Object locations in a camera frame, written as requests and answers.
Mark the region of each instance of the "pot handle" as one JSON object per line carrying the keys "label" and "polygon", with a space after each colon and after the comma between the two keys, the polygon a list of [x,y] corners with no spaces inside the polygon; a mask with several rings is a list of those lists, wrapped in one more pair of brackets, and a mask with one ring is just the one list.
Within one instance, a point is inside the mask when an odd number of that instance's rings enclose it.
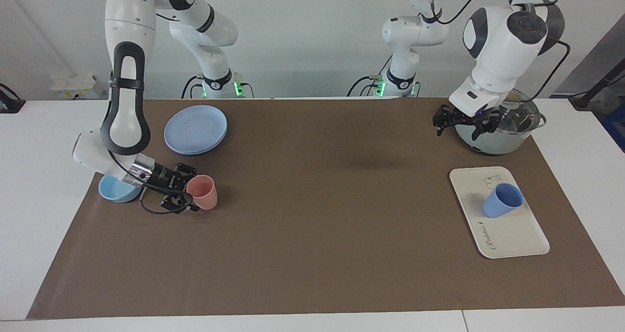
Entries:
{"label": "pot handle", "polygon": [[547,125],[547,118],[545,117],[545,115],[543,115],[543,114],[540,114],[540,115],[541,115],[542,124],[538,124],[536,129],[539,129],[541,127],[545,127],[545,125]]}

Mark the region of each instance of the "white tray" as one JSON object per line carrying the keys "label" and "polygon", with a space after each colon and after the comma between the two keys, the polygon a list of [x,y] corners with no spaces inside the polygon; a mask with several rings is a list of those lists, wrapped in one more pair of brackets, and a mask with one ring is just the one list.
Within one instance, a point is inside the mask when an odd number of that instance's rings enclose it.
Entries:
{"label": "white tray", "polygon": [[549,241],[527,201],[522,207],[499,218],[487,218],[482,212],[482,204],[499,183],[518,187],[509,170],[503,167],[455,169],[449,178],[473,239],[486,258],[514,258],[549,252]]}

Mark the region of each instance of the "blue cup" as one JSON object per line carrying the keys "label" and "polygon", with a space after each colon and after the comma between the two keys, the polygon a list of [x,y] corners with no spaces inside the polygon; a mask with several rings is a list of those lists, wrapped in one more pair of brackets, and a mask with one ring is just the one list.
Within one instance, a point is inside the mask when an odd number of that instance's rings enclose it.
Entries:
{"label": "blue cup", "polygon": [[482,211],[489,218],[498,218],[520,208],[523,203],[525,203],[525,198],[519,188],[510,183],[501,183],[484,201]]}

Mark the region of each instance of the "blue bowl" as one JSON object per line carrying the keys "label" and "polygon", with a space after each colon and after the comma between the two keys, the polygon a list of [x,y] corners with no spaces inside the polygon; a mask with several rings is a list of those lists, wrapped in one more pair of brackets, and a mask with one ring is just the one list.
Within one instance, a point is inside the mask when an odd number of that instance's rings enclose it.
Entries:
{"label": "blue bowl", "polygon": [[129,185],[113,176],[104,176],[100,180],[98,191],[102,198],[115,203],[128,203],[137,198],[139,193],[141,193],[141,187]]}

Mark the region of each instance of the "cooking pot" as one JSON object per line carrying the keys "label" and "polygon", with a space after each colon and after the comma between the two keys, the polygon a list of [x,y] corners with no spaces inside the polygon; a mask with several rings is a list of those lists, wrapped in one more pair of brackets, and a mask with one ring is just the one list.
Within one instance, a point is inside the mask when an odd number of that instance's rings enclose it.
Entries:
{"label": "cooking pot", "polygon": [[547,118],[538,111],[536,104],[518,90],[508,94],[506,101],[500,105],[500,113],[501,122],[497,130],[480,135],[476,141],[471,139],[475,130],[472,125],[457,125],[456,131],[471,149],[484,154],[502,155],[519,149],[534,130],[547,124]]}

